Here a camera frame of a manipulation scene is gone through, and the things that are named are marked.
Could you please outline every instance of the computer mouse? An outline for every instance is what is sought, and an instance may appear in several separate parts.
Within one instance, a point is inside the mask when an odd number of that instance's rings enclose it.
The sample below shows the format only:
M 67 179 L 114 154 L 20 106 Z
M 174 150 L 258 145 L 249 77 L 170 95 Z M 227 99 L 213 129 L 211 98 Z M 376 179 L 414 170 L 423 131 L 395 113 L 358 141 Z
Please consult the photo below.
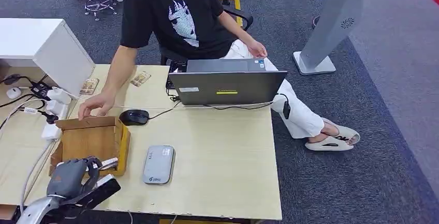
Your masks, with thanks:
M 130 109 L 122 112 L 119 119 L 125 126 L 145 125 L 150 118 L 150 114 L 145 110 Z

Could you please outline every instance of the person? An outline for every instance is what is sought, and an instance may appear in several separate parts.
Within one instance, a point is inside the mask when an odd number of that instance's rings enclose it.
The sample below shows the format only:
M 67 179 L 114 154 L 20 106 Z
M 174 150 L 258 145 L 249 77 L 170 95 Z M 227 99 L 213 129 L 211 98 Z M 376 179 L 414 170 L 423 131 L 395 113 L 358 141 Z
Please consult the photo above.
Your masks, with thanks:
M 148 45 L 154 32 L 166 49 L 188 59 L 259 58 L 266 70 L 277 70 L 267 58 L 267 50 L 227 14 L 219 0 L 125 0 L 122 38 L 111 62 L 100 94 L 87 99 L 79 109 L 79 119 L 106 115 L 118 90 L 135 68 L 137 49 Z M 344 151 L 360 139 L 354 130 L 338 126 L 313 113 L 300 101 L 291 84 L 284 80 L 278 93 L 288 98 L 290 115 L 283 116 L 286 98 L 276 95 L 271 108 L 278 112 L 291 136 L 308 138 L 306 147 L 316 151 Z

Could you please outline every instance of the open cardboard box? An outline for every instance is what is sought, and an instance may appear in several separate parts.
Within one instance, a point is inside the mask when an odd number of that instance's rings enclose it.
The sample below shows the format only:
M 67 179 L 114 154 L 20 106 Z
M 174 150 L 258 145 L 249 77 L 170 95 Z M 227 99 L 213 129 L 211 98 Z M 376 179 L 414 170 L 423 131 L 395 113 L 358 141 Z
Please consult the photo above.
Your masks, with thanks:
M 101 161 L 118 158 L 116 169 L 102 170 L 99 172 L 101 176 L 122 176 L 125 173 L 131 134 L 117 117 L 90 117 L 81 121 L 71 119 L 55 123 L 63 134 L 50 158 L 50 176 L 58 163 L 89 156 L 95 156 Z

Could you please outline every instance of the robotic arm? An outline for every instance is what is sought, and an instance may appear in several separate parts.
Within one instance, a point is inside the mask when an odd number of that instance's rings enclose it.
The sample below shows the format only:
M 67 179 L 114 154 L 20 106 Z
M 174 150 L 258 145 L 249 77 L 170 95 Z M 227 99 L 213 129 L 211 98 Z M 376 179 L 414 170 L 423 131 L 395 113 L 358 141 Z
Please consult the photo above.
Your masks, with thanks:
M 47 196 L 31 203 L 17 224 L 57 223 L 94 209 L 121 189 L 111 174 L 98 180 L 101 167 L 96 157 L 72 159 L 56 167 L 47 186 Z M 86 168 L 90 178 L 82 185 Z

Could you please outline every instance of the gray carpet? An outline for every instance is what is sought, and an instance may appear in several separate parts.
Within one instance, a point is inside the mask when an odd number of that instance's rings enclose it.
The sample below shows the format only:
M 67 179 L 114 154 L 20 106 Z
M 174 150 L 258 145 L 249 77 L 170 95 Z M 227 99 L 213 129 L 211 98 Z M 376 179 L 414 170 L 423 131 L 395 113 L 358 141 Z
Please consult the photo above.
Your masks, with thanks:
M 362 14 L 351 41 L 439 197 L 439 6 L 364 0 Z
M 84 16 L 84 0 L 3 0 L 0 17 L 64 18 L 97 63 L 109 63 L 120 15 Z M 439 223 L 439 203 L 350 40 L 332 52 L 337 72 L 303 77 L 291 60 L 311 33 L 324 0 L 241 0 L 262 42 L 297 95 L 316 113 L 355 128 L 362 141 L 342 152 L 313 152 L 273 113 L 283 223 Z M 138 64 L 158 64 L 155 39 Z M 93 212 L 65 223 L 129 223 L 126 213 Z M 135 215 L 134 223 L 157 223 Z

